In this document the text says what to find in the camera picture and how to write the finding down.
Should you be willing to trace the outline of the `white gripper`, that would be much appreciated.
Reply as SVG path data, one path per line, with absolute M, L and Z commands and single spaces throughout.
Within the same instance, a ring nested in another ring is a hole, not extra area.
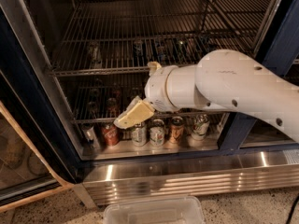
M 136 96 L 115 120 L 120 129 L 128 129 L 141 123 L 159 112 L 175 112 L 178 109 L 172 104 L 167 93 L 167 80 L 176 65 L 162 67 L 158 62 L 148 62 L 149 79 L 145 86 L 146 99 Z

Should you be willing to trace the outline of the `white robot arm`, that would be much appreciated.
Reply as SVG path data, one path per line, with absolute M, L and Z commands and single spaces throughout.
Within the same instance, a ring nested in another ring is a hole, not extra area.
M 162 67 L 150 62 L 145 97 L 136 97 L 115 120 L 131 128 L 156 111 L 182 108 L 239 112 L 260 119 L 299 142 L 299 87 L 235 50 L 209 52 L 199 63 Z

